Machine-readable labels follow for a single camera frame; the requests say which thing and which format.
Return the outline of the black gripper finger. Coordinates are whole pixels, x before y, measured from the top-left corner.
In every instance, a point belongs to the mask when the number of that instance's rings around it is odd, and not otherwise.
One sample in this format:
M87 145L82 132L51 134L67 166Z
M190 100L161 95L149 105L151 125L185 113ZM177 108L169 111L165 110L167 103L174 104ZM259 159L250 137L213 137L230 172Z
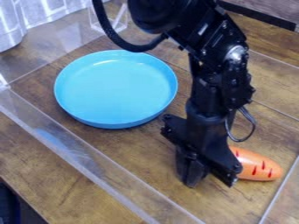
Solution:
M175 152L177 173L179 180L194 188L207 177L210 168L203 160L203 156L183 147L177 148Z

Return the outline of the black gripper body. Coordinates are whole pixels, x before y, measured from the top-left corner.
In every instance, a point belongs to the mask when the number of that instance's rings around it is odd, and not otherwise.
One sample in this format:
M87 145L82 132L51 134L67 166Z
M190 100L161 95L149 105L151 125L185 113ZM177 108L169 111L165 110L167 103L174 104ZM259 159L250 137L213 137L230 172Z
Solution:
M186 105L187 118L165 115L162 135L175 145L203 156L213 174L226 186L233 187L243 166L229 146L226 116L206 116L193 101Z

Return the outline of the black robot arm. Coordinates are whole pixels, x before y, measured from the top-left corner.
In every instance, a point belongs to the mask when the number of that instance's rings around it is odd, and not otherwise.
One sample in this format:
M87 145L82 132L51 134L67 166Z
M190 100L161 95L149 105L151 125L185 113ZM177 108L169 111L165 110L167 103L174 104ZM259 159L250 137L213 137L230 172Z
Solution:
M181 181L194 187L211 174L233 186L242 164L230 151L230 130L255 92L246 35L217 0L129 0L129 9L142 30L162 33L189 52L187 117L166 115L162 128L177 146Z

